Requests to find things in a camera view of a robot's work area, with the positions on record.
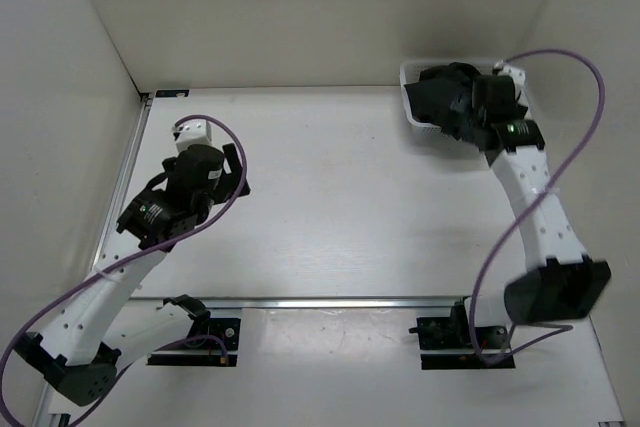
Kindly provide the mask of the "black trousers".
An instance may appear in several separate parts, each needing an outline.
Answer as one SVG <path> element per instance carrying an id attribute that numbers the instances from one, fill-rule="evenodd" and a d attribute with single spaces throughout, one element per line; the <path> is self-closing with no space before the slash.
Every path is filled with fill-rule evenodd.
<path id="1" fill-rule="evenodd" d="M 472 119 L 473 81 L 480 75 L 485 74 L 460 62 L 422 71 L 418 81 L 404 85 L 412 117 L 481 151 L 496 147 L 498 137 L 494 127 L 506 122 L 474 122 Z"/>

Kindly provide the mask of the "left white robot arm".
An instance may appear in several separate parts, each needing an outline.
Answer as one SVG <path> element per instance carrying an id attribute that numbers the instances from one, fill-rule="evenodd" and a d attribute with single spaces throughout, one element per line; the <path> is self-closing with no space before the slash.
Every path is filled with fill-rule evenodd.
<path id="1" fill-rule="evenodd" d="M 210 313 L 186 294 L 164 299 L 129 330 L 112 325 L 175 245 L 212 224 L 213 206 L 227 210 L 250 192 L 246 154 L 234 143 L 194 144 L 162 167 L 118 218 L 115 242 L 94 274 L 56 305 L 48 325 L 20 334 L 13 348 L 77 406 L 96 402 L 139 358 L 179 340 L 198 347 L 208 339 Z"/>

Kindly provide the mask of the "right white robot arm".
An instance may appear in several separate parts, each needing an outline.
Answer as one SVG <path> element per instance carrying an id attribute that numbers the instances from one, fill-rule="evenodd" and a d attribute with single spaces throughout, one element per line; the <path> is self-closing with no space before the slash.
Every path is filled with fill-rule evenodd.
<path id="1" fill-rule="evenodd" d="M 486 327 L 553 325 L 588 317 L 611 270 L 606 261 L 591 258 L 570 225 L 554 191 L 543 135 L 519 103 L 511 77 L 475 79 L 471 125 L 474 142 L 486 154 L 514 215 L 489 256 L 496 257 L 508 238 L 519 233 L 525 272 L 498 294 L 483 296 L 475 287 L 464 302 L 466 312 L 450 320 L 450 337 L 470 347 Z"/>

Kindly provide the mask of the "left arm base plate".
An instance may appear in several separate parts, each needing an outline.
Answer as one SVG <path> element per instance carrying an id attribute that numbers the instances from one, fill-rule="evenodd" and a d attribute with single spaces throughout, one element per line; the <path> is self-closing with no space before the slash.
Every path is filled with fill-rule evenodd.
<path id="1" fill-rule="evenodd" d="M 237 365 L 242 313 L 239 309 L 213 309 L 197 321 L 186 337 L 172 347 L 153 352 L 149 366 L 230 368 Z"/>

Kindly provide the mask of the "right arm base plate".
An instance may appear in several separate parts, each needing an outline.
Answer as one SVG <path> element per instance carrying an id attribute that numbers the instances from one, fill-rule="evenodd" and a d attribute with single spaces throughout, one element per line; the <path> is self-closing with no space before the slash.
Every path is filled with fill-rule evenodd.
<path id="1" fill-rule="evenodd" d="M 466 310 L 454 305 L 448 316 L 417 317 L 408 329 L 418 339 L 423 371 L 510 370 L 512 357 L 488 365 L 474 353 L 469 335 Z"/>

